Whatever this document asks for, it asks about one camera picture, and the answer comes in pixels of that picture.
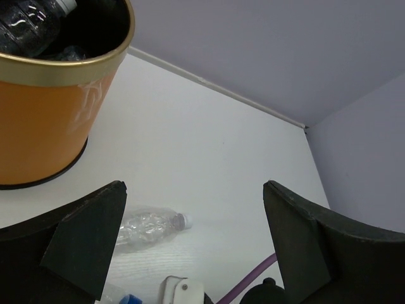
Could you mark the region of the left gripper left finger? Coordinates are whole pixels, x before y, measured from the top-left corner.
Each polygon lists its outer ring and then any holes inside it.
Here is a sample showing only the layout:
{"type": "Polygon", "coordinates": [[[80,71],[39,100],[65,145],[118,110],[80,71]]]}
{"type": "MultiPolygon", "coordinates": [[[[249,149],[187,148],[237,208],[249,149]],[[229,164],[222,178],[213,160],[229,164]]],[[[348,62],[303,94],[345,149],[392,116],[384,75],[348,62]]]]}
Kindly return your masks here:
{"type": "Polygon", "coordinates": [[[1,229],[1,303],[94,303],[102,297],[127,200],[113,181],[1,229]]]}

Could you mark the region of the blue label plastic bottle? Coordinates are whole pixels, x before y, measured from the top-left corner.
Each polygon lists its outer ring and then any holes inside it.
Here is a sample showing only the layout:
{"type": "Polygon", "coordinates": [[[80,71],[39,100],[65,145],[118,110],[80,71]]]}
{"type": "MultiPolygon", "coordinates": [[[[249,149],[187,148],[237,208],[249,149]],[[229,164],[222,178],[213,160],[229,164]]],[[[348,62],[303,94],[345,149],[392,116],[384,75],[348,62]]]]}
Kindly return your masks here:
{"type": "Polygon", "coordinates": [[[110,283],[104,285],[100,304],[143,304],[143,301],[124,289],[110,283]]]}

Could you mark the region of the clear bottle front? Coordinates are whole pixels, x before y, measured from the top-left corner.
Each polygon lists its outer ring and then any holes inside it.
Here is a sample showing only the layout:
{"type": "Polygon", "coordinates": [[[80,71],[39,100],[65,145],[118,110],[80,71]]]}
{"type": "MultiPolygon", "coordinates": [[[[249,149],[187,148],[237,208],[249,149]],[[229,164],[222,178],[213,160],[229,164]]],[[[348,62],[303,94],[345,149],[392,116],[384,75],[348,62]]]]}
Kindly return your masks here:
{"type": "Polygon", "coordinates": [[[50,61],[81,61],[87,58],[87,53],[80,46],[67,46],[58,53],[42,54],[38,57],[38,59],[50,61]]]}

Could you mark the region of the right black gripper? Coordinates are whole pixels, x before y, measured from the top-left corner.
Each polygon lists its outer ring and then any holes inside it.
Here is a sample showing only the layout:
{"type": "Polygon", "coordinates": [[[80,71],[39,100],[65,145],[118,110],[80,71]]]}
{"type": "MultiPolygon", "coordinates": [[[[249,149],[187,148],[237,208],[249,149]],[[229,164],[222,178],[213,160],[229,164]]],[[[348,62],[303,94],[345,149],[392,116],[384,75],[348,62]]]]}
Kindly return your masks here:
{"type": "MultiPolygon", "coordinates": [[[[240,291],[245,290],[249,284],[250,282],[247,279],[243,279],[219,300],[218,303],[231,303],[235,297],[238,297],[240,291]]],[[[267,277],[261,284],[255,285],[246,292],[240,300],[240,303],[288,303],[288,299],[285,290],[277,286],[273,278],[267,277]]]]}

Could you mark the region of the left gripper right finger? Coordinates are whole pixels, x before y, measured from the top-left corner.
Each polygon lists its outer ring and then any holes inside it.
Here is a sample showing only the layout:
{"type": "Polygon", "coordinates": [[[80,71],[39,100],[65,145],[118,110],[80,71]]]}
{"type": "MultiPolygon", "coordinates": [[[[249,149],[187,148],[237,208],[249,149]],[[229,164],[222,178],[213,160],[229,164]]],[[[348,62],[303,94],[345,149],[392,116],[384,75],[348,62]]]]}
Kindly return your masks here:
{"type": "Polygon", "coordinates": [[[313,203],[274,180],[263,186],[289,303],[404,303],[404,234],[313,203]]]}

